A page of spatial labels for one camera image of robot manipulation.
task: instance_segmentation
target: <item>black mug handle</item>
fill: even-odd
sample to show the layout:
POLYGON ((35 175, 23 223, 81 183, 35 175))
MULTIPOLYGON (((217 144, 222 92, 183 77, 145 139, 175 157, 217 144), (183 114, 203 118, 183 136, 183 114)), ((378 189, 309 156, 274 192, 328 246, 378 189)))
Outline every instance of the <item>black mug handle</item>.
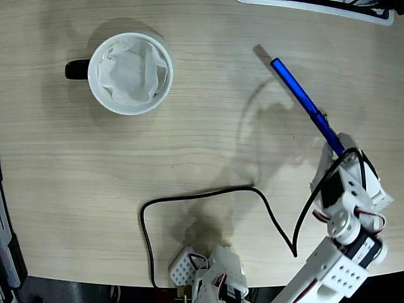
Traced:
POLYGON ((64 75, 70 80, 87 80, 89 59, 70 61, 64 67, 64 75))

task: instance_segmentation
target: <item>wooden table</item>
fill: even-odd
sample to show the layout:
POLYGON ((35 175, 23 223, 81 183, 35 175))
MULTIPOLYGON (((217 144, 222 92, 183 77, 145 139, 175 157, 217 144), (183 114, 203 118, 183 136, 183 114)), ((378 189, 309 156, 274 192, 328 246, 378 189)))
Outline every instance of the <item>wooden table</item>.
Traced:
MULTIPOLYGON (((350 133, 396 198, 384 213, 387 260, 404 270, 404 19, 391 27, 231 0, 5 0, 0 11, 0 160, 28 272, 150 285, 140 206, 255 182, 289 236, 323 139, 263 64, 281 57, 337 131, 350 133), (172 47, 167 99, 138 117, 105 110, 64 65, 120 32, 172 47)), ((152 206, 157 283, 184 244, 230 243, 251 287, 286 284, 324 237, 309 216, 294 259, 253 194, 152 206)))

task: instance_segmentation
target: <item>blue pen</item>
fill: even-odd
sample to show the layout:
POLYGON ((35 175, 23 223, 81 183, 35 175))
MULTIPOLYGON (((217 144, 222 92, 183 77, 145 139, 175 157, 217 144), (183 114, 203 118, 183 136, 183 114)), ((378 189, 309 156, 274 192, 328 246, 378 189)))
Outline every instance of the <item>blue pen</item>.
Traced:
POLYGON ((323 134, 324 138, 327 140, 328 144, 334 152, 340 156, 345 150, 340 139, 334 133, 334 131, 328 125, 328 122, 324 115, 318 110, 316 105, 310 99, 310 97, 305 93, 303 88, 298 84, 296 79, 292 76, 290 71, 286 68, 285 65, 276 58, 272 60, 271 66, 278 73, 279 77, 285 82, 285 84, 289 87, 290 91, 295 95, 296 99, 300 102, 306 112, 309 114, 313 123, 317 126, 318 130, 321 134, 323 134))

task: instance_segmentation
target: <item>white mug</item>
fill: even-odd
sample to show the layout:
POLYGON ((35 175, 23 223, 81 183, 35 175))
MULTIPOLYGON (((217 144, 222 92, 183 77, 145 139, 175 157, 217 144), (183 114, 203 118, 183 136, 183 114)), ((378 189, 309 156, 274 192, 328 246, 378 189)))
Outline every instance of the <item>white mug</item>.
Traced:
POLYGON ((111 112, 125 116, 135 116, 149 112, 162 103, 172 86, 174 68, 172 64, 171 50, 162 37, 150 32, 131 32, 120 33, 102 42, 91 56, 91 59, 74 60, 67 63, 64 68, 64 74, 67 79, 70 80, 88 80, 88 84, 90 85, 90 89, 94 97, 101 105, 103 105, 106 109, 109 109, 111 112), (105 51, 119 39, 127 37, 143 39, 153 44, 160 51, 163 58, 167 62, 168 73, 162 90, 150 101, 137 106, 124 105, 116 102, 112 99, 110 92, 101 86, 98 81, 98 65, 100 64, 105 51))

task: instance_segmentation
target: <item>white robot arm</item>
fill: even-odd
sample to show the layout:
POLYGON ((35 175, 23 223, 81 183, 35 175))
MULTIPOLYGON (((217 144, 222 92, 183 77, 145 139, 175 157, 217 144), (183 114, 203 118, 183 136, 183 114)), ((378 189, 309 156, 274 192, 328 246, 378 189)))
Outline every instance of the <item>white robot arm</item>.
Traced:
MULTIPOLYGON (((345 148, 356 147, 347 134, 339 134, 345 148)), ((347 158, 322 185, 315 203, 315 217, 327 224, 328 235, 305 265, 279 293, 274 303, 337 303, 351 297, 369 276, 369 264, 387 254, 379 234, 386 225, 380 211, 393 198, 386 194, 370 161, 364 156, 365 185, 359 159, 347 158)), ((325 143, 311 190, 333 163, 325 143)), ((209 260, 186 247, 171 267, 176 285, 192 285, 193 303, 247 302, 247 280, 238 255, 229 247, 216 246, 209 260)))

